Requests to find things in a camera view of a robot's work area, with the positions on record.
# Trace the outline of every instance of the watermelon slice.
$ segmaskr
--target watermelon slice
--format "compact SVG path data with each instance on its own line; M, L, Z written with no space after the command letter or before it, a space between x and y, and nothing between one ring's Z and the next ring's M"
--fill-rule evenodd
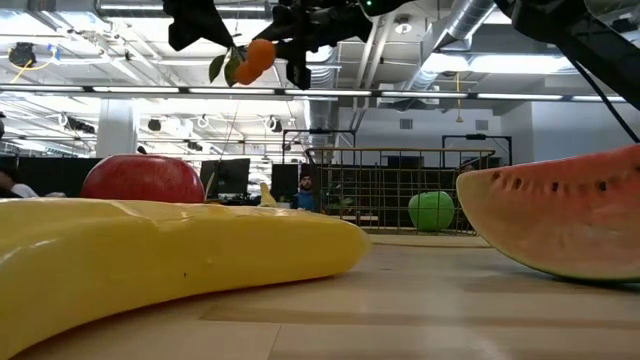
M640 145L468 172L457 191L478 233L524 265L640 281Z

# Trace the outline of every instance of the computer monitor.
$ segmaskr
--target computer monitor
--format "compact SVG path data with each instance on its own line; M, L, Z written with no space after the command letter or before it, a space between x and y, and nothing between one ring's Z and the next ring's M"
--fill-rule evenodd
M216 199L219 194L246 194L250 167L251 159L203 161L200 179L205 189L211 184L207 199Z

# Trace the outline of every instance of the green leaf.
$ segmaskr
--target green leaf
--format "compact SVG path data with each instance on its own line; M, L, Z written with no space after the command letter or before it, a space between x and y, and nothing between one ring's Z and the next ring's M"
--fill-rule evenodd
M240 59L238 59L238 56L234 55L235 54L232 52L231 58L224 67L224 79L227 80L227 85L229 85L229 87L236 84L236 80L233 78L233 73L236 72L236 69L240 65Z
M225 56L226 55L216 56L216 58L211 62L211 65L209 65L209 82L213 82L213 80L215 80L220 74Z

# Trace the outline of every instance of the cable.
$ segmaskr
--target cable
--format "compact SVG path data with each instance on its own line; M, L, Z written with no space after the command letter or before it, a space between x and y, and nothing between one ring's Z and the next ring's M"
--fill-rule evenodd
M616 118L616 120L618 121L618 124L620 124L620 126L622 126L622 129L627 133L627 135L629 135L629 137L631 138L631 140L633 140L634 143L640 143L640 138L638 138L638 135L636 135L636 133L633 132L633 129L631 129L631 127L629 126L629 124L627 124L626 121L624 121L624 119L622 118L622 116L620 116L620 113L618 113L618 111L616 110L616 108L613 107L613 104L611 104L611 101L609 101L609 99L607 98L607 96L604 94L604 92L602 91L602 89L600 89L600 87L598 86L598 84L596 84L595 81L593 81L593 78L591 77L591 75L589 75L587 73L587 71L584 69L584 67L582 67L582 65L580 65L577 61L573 60L572 58L570 58L569 56L567 56L567 59L569 59L569 61L571 62L571 64L576 68L576 70L578 70L578 72L580 73L580 75L582 75L582 77L587 80L587 82L589 83L589 85L591 85L591 87L593 88L593 90L596 92L596 94L598 94L598 96L600 96L600 98L602 99L602 101L604 102L604 104L607 106L607 108L609 109L609 111L611 111L611 114L613 114L613 117Z
M227 145L229 144L229 139L231 139L231 133L233 132L233 126L236 123L236 118L238 117L238 108L240 107L240 102L236 102L236 111L233 115L233 121L231 122L231 127L229 128L229 133L227 134L227 139L224 142L224 146L222 147L222 152L220 153L220 158L218 159L218 163L216 164L216 168L213 173L209 177L209 181L207 181L207 188L205 189L205 197L209 196L209 190L211 190L211 184L213 183L213 179L219 174L218 169L220 168L220 164L222 163L222 157L224 156L224 152L227 151Z
M22 76L22 73L24 73L25 70L27 70L27 68L29 67L29 65L31 65L31 60L27 61L27 63L22 67L17 67L18 69L20 69L20 71L18 72L18 74L9 82L9 84L13 84L16 81L18 81L18 79L20 78L20 76Z

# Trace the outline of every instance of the robotic arm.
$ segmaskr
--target robotic arm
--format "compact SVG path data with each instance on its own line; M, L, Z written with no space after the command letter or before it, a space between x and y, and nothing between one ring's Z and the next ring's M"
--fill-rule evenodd
M176 51L199 38L234 46L212 0L163 1L164 11L174 18L169 43ZM336 46L354 36L366 41L372 26L368 16L386 14L409 1L413 0L280 0L272 9L273 22L256 38L276 41L276 56L288 61L287 79L308 89L306 51ZM582 67L640 110L640 49L595 18L584 0L495 2L516 30L556 45L583 75Z

